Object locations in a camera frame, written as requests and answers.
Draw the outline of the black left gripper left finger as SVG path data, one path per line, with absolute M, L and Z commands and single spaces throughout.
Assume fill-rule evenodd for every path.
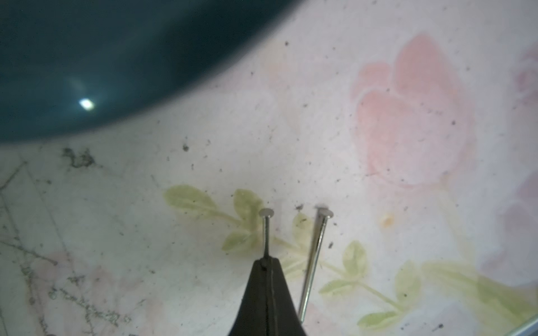
M 254 261 L 230 336 L 268 335 L 267 260 Z

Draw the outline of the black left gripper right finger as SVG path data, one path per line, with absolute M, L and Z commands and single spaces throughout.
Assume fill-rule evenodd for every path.
M 277 258 L 267 258 L 267 335 L 305 336 Z

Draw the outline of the steel nail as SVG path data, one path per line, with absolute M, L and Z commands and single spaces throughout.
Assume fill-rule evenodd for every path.
M 263 238 L 263 257 L 270 257 L 270 219 L 274 216 L 274 211 L 269 208 L 263 208 L 259 211 L 262 219 L 262 238 Z
M 298 318 L 301 324 L 304 323 L 306 312 L 308 309 L 308 303 L 312 292 L 312 286 L 315 279 L 315 272 L 317 269 L 317 263 L 319 255 L 322 249 L 322 242 L 326 231 L 327 224 L 331 218 L 333 218 L 333 211 L 326 207 L 320 207 L 317 209 L 315 217 L 315 231 L 312 238 L 312 244 L 310 253 L 308 255 L 308 263 L 305 273 L 305 281 L 303 283 L 301 301 L 298 306 Z

